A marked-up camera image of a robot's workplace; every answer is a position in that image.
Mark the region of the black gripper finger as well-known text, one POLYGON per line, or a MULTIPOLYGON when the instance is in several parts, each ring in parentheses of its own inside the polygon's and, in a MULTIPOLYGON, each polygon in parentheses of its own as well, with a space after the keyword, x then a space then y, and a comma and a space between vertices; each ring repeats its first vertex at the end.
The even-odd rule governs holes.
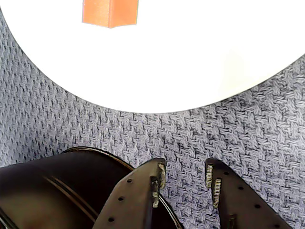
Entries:
POLYGON ((150 229, 152 209, 165 187, 166 161, 148 160, 122 178, 105 202, 94 229, 150 229))
POLYGON ((237 173, 218 159, 205 161, 205 183, 222 229, 290 229, 237 173))

